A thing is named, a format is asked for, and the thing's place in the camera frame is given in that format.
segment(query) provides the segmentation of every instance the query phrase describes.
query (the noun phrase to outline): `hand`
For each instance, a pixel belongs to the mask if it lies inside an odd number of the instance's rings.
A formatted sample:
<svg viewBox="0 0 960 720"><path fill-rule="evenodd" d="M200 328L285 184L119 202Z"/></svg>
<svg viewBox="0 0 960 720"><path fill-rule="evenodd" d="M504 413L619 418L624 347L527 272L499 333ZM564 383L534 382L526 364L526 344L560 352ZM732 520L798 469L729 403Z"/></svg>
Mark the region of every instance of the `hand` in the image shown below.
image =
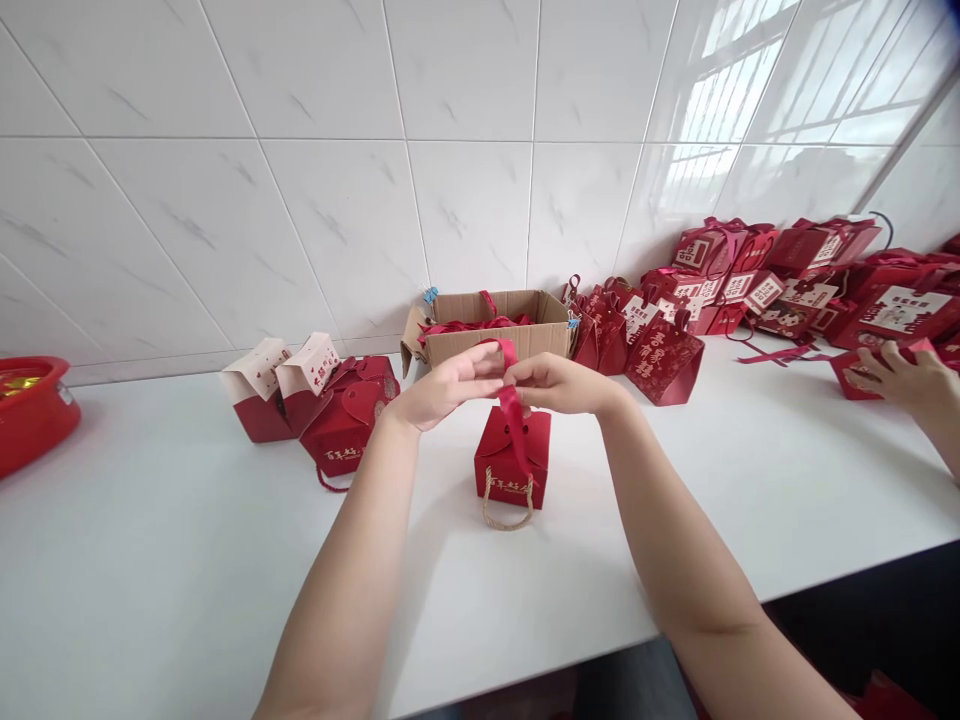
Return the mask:
<svg viewBox="0 0 960 720"><path fill-rule="evenodd" d="M517 363L504 373L507 385L516 385L525 407L544 407L559 413L603 412L626 395L610 378L552 353L541 353Z"/></svg>
<svg viewBox="0 0 960 720"><path fill-rule="evenodd" d="M900 354L894 342L885 342L880 354L890 366L889 369L866 348L857 350L860 361L873 378L844 370L844 376L851 385L875 392L914 416L918 413L935 413L941 408L960 403L960 377L944 365L935 352L918 351L916 365Z"/></svg>
<svg viewBox="0 0 960 720"><path fill-rule="evenodd" d="M420 432L432 430L467 400L490 397L503 387L503 360L496 343L481 343L431 370L387 406Z"/></svg>

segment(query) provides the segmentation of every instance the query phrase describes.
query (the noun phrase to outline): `rope handle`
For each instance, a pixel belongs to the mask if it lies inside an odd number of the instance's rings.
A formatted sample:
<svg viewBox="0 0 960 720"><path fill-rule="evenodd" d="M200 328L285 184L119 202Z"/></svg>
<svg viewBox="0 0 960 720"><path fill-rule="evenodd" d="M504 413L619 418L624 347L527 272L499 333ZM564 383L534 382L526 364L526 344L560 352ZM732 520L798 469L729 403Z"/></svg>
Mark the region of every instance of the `rope handle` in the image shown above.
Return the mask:
<svg viewBox="0 0 960 720"><path fill-rule="evenodd" d="M490 501L490 488L493 486L493 468L487 466L487 487L483 491L483 521L494 530L503 532L513 532L527 525L533 519L533 475L527 475L527 514L523 520L513 525L504 525L502 522L494 520L487 513L487 503Z"/></svg>

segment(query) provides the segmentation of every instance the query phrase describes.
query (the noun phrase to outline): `red ribbon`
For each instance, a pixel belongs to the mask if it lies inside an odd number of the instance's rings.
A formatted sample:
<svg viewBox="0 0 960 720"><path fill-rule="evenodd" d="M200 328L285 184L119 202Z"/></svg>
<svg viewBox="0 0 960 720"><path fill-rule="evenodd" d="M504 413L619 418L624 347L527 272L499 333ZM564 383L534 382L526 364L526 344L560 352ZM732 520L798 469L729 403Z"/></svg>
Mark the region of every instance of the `red ribbon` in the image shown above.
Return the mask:
<svg viewBox="0 0 960 720"><path fill-rule="evenodd" d="M495 342L500 346L500 351L503 353L504 372L517 364L517 349L513 346L512 340L487 338L480 342ZM517 459L520 472L536 485L537 482L533 479L533 469L530 467L530 460L527 457L527 438L523 434L523 407L520 405L520 396L517 394L516 386L504 385L497 397L500 399L500 409L503 410L503 414L507 418L510 445L513 446L513 454Z"/></svg>

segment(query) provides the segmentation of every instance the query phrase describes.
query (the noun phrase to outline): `white tile wall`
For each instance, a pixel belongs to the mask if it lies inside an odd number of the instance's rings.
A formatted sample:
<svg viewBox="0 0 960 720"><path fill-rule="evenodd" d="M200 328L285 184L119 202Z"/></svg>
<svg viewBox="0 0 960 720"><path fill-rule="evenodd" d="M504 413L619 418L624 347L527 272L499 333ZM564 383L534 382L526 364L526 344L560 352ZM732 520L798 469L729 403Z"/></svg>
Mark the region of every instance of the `white tile wall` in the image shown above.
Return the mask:
<svg viewBox="0 0 960 720"><path fill-rule="evenodd" d="M636 279L711 214L932 248L960 90L898 146L957 49L944 0L0 0L0 353L384 352L420 286Z"/></svg>

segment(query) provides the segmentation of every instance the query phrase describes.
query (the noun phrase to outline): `cardboard flap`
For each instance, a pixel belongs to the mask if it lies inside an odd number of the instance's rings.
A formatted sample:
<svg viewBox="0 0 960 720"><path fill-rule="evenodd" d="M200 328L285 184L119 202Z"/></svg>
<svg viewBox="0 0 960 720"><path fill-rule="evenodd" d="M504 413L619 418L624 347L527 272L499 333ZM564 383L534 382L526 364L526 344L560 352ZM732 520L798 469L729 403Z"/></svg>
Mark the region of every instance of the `cardboard flap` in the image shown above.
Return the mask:
<svg viewBox="0 0 960 720"><path fill-rule="evenodd" d="M357 422L373 425L379 413L376 410L380 386L375 382L358 382L341 391L343 409Z"/></svg>
<svg viewBox="0 0 960 720"><path fill-rule="evenodd" d="M319 396L327 386L340 356L326 333L311 333L297 353L277 368L280 394L287 398L301 390Z"/></svg>
<svg viewBox="0 0 960 720"><path fill-rule="evenodd" d="M403 329L403 336L400 338L400 359L403 361L403 377L410 371L410 361L417 358L421 362L429 363L427 352L420 346L421 325L427 325L429 321L423 311L416 305L410 306L410 312L407 313L407 324Z"/></svg>
<svg viewBox="0 0 960 720"><path fill-rule="evenodd" d="M537 467L547 467L550 455L550 413L535 412L524 420L527 457ZM483 429L476 457L489 457L510 447L507 418L499 406L490 408L490 417Z"/></svg>
<svg viewBox="0 0 960 720"><path fill-rule="evenodd" d="M253 350L220 372L231 401L236 404L259 395L269 400L280 386L276 368L290 357L280 338L265 338Z"/></svg>

